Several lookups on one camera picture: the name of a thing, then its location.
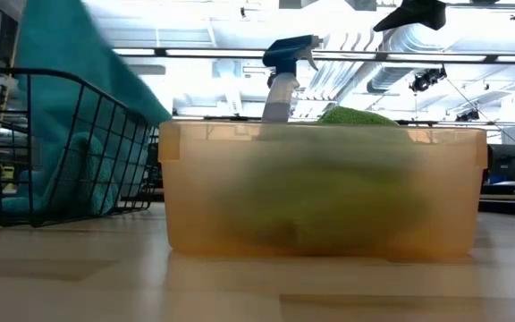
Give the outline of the green microfiber towel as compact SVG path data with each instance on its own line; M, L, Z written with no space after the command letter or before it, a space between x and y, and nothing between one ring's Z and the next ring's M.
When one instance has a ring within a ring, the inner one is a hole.
M337 106L315 124L264 125L223 191L245 242L307 254L370 250L422 218L415 146L395 121Z

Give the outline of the teal microfiber towel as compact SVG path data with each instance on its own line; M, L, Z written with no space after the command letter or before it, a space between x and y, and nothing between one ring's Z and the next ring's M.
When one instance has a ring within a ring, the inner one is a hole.
M81 0L28 0L17 63L55 75L20 78L31 96L38 170L21 173L0 211L105 215L139 191L148 135L171 114L111 49Z

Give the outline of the small black ceiling spotlight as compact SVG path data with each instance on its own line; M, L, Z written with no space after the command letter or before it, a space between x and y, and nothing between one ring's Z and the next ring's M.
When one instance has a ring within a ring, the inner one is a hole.
M480 119L480 113L479 113L477 108L473 107L473 108L469 108L469 109L466 109L466 110L463 110L463 111L459 112L456 115L455 121L457 123L460 123L460 122L473 122L473 121L477 121L479 119Z

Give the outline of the spray bottle with blue head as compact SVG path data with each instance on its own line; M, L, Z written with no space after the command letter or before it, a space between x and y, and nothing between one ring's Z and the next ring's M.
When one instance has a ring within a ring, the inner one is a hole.
M265 67L274 67L274 77L262 114L265 123L287 123L291 113L291 98L300 85L297 81L297 62L306 59L311 68L318 70L313 50L320 47L323 40L319 36L305 35L294 38L277 39L263 54Z

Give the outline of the dark computer monitor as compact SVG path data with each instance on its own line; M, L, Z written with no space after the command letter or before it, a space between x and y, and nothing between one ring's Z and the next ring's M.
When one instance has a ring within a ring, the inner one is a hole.
M504 181L515 181L515 145L490 145L490 174Z

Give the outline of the long ceiling light fixture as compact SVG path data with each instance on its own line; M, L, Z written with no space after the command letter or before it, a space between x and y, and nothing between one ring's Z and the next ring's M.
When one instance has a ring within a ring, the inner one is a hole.
M169 57L169 58L233 58L261 59L265 51L260 49L220 48L115 48L122 56ZM313 50L315 61L360 61L395 63L445 63L445 64L515 64L515 54L486 53L407 53L368 51Z

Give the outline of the translucent orange plastic bin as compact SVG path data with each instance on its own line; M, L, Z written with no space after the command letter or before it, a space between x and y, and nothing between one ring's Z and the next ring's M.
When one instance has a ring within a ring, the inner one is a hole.
M486 148L472 128L162 123L168 240L203 256L461 257Z

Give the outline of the silver ventilation duct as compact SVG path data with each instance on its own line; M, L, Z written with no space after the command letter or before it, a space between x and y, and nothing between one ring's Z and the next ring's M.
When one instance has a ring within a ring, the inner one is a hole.
M432 30L420 24L411 24L390 32L381 45L381 50L409 53L440 52L453 43L453 36L446 34L446 30ZM409 67L385 67L379 64L376 75L367 83L367 91L374 94L385 93L411 71Z

